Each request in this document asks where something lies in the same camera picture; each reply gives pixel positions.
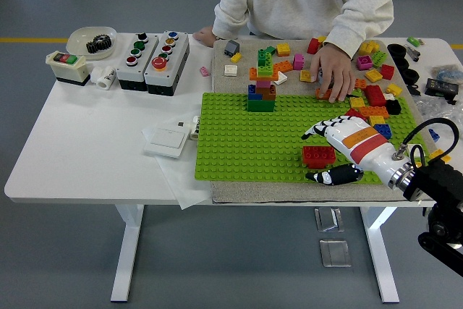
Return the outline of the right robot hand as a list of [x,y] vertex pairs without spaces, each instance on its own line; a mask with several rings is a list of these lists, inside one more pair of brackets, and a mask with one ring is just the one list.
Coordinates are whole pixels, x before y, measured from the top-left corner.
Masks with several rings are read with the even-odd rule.
[[374,172],[391,188],[399,186],[401,174],[411,168],[407,157],[394,159],[396,149],[383,135],[359,117],[339,116],[320,121],[308,129],[303,140],[312,135],[324,136],[327,142],[348,160],[324,172],[309,172],[306,178],[328,186],[359,181],[364,172]]

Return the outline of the person's left hand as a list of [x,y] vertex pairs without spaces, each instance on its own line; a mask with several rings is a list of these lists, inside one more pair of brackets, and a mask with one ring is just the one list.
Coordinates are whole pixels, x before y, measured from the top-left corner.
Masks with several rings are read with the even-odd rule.
[[321,69],[323,82],[320,94],[323,96],[331,81],[334,82],[329,102],[343,101],[347,94],[354,90],[356,77],[352,71],[351,59],[337,46],[327,43],[313,56],[310,65],[310,74],[318,76]]

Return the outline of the person's right hand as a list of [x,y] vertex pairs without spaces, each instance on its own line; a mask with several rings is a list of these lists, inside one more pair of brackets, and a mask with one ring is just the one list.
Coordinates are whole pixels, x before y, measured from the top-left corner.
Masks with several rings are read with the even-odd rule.
[[213,33],[213,27],[203,27],[199,31],[192,34],[192,37],[204,46],[212,48],[217,41],[217,37]]

